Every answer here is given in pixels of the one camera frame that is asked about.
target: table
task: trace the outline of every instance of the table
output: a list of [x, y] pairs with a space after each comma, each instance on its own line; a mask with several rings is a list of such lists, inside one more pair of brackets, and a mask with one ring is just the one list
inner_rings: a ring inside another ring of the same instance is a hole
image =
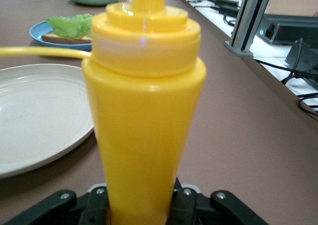
[[[182, 184], [202, 193], [234, 193], [271, 225], [318, 221], [318, 121], [302, 112], [297, 97], [250, 57], [236, 57], [229, 37], [183, 0], [167, 5], [189, 12], [202, 28], [200, 58], [208, 74], [180, 163]], [[100, 13], [103, 7], [70, 0], [0, 0], [0, 46], [35, 45], [29, 28], [53, 15]], [[1, 58], [0, 68], [80, 60]], [[104, 176], [94, 134], [75, 150], [34, 171], [0, 180], [0, 224], [50, 194], [83, 195]]]

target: condiment bottle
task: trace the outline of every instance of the condiment bottle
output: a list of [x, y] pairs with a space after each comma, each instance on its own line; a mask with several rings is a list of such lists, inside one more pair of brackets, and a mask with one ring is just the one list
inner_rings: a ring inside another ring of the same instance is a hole
[[164, 225], [205, 79], [200, 26], [164, 0], [115, 3], [92, 20], [82, 69], [112, 225]]

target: bottle nozzle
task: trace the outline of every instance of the bottle nozzle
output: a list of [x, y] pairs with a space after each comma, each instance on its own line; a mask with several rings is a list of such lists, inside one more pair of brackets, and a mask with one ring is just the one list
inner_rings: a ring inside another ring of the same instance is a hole
[[132, 0], [131, 11], [132, 13], [146, 15], [164, 14], [164, 0]]

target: sandwich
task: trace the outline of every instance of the sandwich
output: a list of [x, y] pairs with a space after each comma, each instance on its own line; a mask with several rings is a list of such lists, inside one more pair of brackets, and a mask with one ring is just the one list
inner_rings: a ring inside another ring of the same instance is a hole
[[74, 17], [49, 17], [53, 31], [42, 36], [42, 40], [56, 44], [89, 44], [91, 43], [91, 14], [76, 15]]

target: bread slice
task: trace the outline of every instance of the bread slice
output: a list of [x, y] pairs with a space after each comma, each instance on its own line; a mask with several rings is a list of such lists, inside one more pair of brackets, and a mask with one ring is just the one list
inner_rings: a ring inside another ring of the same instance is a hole
[[82, 38], [67, 38], [56, 35], [55, 33], [49, 32], [42, 36], [42, 40], [55, 44], [65, 44], [65, 45], [77, 45], [77, 44], [90, 44], [91, 38], [84, 36]]

